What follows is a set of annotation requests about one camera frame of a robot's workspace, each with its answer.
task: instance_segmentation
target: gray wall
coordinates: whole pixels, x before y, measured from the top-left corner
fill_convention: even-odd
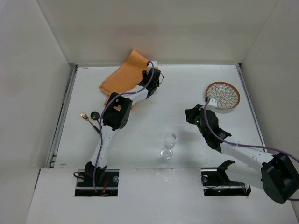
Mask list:
[[[242,70],[264,140],[299,157],[299,0],[280,0]],[[299,203],[293,203],[297,217]]]
[[[36,0],[0,1],[0,223],[25,223],[69,65]]]
[[[37,0],[69,62],[240,63],[278,0]]]

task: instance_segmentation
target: white tabletop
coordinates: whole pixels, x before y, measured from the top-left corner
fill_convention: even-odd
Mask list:
[[[204,196],[200,169],[121,169],[117,197],[74,197],[76,169],[42,169],[26,224],[297,224],[290,202],[252,188]]]
[[[99,135],[80,113],[88,116],[104,108],[106,95],[99,85],[117,67],[79,68],[56,158],[56,168],[83,168],[97,146]],[[242,143],[261,145],[256,125],[235,66],[163,65],[163,83],[154,95],[131,110],[127,125],[118,133],[108,159],[109,169],[202,168],[220,165],[229,156],[210,149],[195,125],[185,120],[185,109],[204,104],[209,84],[224,81],[241,96],[232,110],[216,110],[222,129]],[[173,157],[163,161],[160,151],[167,132],[178,140]]]

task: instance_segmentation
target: glass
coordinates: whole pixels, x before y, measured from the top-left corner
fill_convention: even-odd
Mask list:
[[[175,146],[177,142],[177,137],[174,133],[167,133],[163,140],[164,148],[161,150],[161,157],[163,159],[169,160],[172,158],[173,152],[172,148]]]

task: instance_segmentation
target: plate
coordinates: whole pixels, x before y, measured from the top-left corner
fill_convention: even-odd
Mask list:
[[[231,84],[215,82],[206,89],[206,96],[218,101],[217,108],[221,110],[232,109],[240,102],[239,91]]]

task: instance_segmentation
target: gold fork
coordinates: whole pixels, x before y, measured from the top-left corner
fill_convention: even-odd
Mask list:
[[[84,120],[88,121],[97,131],[97,133],[100,133],[100,130],[89,120],[89,117],[86,115],[86,113],[81,113],[81,117],[83,117]]]

